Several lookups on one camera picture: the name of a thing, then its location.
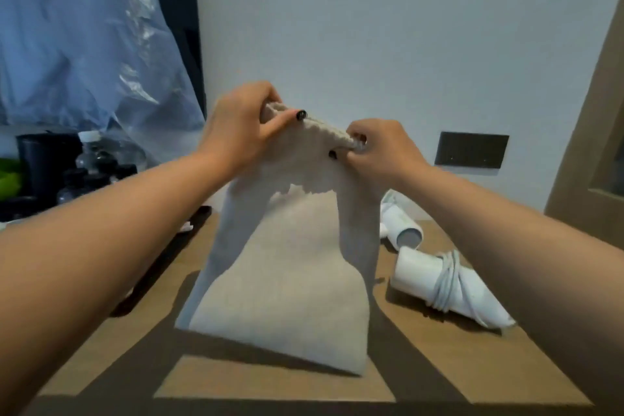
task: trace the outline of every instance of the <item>person's right hand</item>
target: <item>person's right hand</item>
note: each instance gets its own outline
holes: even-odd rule
[[[347,133],[365,141],[366,146],[362,152],[339,151],[339,159],[385,189],[401,191],[415,169],[429,166],[396,120],[357,120],[349,125]]]

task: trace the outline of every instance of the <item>small bottle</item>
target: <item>small bottle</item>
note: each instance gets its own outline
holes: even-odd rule
[[[104,173],[94,173],[92,175],[86,175],[84,177],[84,188],[82,188],[82,194],[89,194],[90,192],[102,189],[104,186],[110,184],[111,177]]]
[[[86,175],[86,168],[75,168],[64,171],[63,182],[65,183],[65,188],[60,190],[56,195],[56,203],[64,204],[81,196],[82,188],[84,187],[84,177]]]
[[[82,153],[76,157],[76,167],[86,168],[89,174],[97,173],[97,160],[103,158],[113,158],[105,151],[102,145],[102,135],[97,130],[87,130],[78,133],[78,138],[82,142]]]
[[[115,175],[110,179],[111,183],[121,181],[125,177],[136,175],[136,165],[134,164],[120,164],[115,170]]]
[[[115,158],[98,158],[96,160],[96,166],[100,173],[104,173],[110,177],[111,183],[116,182],[115,171],[117,170],[117,160]]]

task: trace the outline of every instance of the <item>black bottle cap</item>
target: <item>black bottle cap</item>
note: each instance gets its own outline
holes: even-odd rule
[[[134,164],[120,164],[115,170],[115,176],[117,176],[117,179],[123,179],[128,176],[136,175],[136,168]]]
[[[100,189],[110,184],[111,177],[104,173],[94,173],[84,177],[84,185],[91,189]]]
[[[117,169],[117,160],[115,158],[98,158],[96,161],[96,166],[100,173],[104,173],[105,175],[114,175],[115,170]]]
[[[63,171],[63,182],[65,186],[81,187],[84,177],[87,175],[86,168],[66,169]]]

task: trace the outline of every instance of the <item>white cord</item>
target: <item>white cord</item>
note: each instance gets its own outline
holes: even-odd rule
[[[468,309],[470,309],[472,318],[477,321],[478,324],[490,329],[491,326],[487,325],[483,319],[481,319],[475,307],[472,305],[472,299],[465,283],[467,280],[465,280],[463,276],[464,268],[459,263],[459,252],[453,250],[452,252],[442,253],[436,256],[442,259],[442,271],[435,281],[433,296],[430,301],[427,301],[427,306],[438,311],[448,312],[452,303],[453,294],[459,283],[462,297],[468,305]]]

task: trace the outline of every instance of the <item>white bottle cap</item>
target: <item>white bottle cap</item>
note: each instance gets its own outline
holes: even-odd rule
[[[82,143],[91,143],[94,141],[100,141],[102,135],[97,130],[86,130],[84,132],[78,132],[78,138]]]

